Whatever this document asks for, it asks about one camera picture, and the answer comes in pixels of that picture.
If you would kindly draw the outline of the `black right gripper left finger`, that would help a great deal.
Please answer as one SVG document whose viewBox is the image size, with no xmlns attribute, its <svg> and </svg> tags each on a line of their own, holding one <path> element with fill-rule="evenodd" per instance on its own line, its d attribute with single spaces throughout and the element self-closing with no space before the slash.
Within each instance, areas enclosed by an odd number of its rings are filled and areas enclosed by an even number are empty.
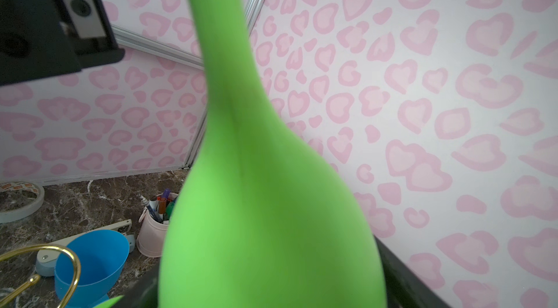
<svg viewBox="0 0 558 308">
<path fill-rule="evenodd" d="M 148 270 L 113 307 L 157 308 L 160 265 Z"/>
</svg>

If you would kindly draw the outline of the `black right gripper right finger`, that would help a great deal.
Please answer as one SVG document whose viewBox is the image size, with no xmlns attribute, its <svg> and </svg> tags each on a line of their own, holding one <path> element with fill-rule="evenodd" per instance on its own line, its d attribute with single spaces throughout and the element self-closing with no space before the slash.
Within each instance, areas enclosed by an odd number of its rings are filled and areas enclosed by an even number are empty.
<svg viewBox="0 0 558 308">
<path fill-rule="evenodd" d="M 450 308 L 376 236 L 382 261 L 388 308 Z"/>
</svg>

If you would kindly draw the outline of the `blue glass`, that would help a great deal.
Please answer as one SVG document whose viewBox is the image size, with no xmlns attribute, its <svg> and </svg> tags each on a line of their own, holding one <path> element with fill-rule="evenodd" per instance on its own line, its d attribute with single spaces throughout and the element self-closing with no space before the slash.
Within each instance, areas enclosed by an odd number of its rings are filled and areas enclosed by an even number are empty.
<svg viewBox="0 0 558 308">
<path fill-rule="evenodd" d="M 82 266 L 81 277 L 68 307 L 94 307 L 108 300 L 129 256 L 129 241 L 120 232 L 95 230 L 68 244 Z"/>
</svg>

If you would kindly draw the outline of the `green glass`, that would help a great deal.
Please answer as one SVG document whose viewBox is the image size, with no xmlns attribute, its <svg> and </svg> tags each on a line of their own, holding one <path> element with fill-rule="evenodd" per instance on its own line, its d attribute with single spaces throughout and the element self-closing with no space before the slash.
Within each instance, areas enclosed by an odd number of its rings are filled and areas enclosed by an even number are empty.
<svg viewBox="0 0 558 308">
<path fill-rule="evenodd" d="M 123 296 L 115 296 L 111 299 L 99 303 L 98 305 L 94 306 L 94 308 L 112 308 L 112 306 L 118 303 L 122 298 Z"/>
<path fill-rule="evenodd" d="M 171 215 L 160 307 L 386 307 L 363 212 L 267 97 L 241 0 L 189 0 L 206 132 Z"/>
</svg>

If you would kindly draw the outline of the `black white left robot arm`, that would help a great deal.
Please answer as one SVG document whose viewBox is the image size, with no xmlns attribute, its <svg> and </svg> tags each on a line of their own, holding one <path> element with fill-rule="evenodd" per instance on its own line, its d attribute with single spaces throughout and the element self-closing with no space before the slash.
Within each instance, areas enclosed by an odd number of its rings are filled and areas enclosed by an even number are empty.
<svg viewBox="0 0 558 308">
<path fill-rule="evenodd" d="M 123 60 L 102 0 L 1 0 L 1 85 Z"/>
</svg>

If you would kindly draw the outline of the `pink pen holder cup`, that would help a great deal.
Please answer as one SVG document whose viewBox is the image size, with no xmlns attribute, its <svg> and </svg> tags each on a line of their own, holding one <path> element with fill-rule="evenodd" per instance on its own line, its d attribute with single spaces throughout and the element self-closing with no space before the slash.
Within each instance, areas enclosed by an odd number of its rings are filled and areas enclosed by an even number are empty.
<svg viewBox="0 0 558 308">
<path fill-rule="evenodd" d="M 141 228 L 136 239 L 136 246 L 142 255 L 150 258 L 161 256 L 177 197 L 177 193 L 170 189 L 150 199 L 142 197 L 144 209 L 138 220 Z"/>
</svg>

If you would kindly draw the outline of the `masking tape roll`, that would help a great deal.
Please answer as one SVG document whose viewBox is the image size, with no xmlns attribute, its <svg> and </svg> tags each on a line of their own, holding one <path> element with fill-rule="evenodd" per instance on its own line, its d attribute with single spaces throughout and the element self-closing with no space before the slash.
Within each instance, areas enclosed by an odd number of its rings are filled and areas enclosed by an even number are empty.
<svg viewBox="0 0 558 308">
<path fill-rule="evenodd" d="M 16 222 L 37 212 L 43 205 L 44 188 L 30 182 L 1 183 L 1 223 Z"/>
</svg>

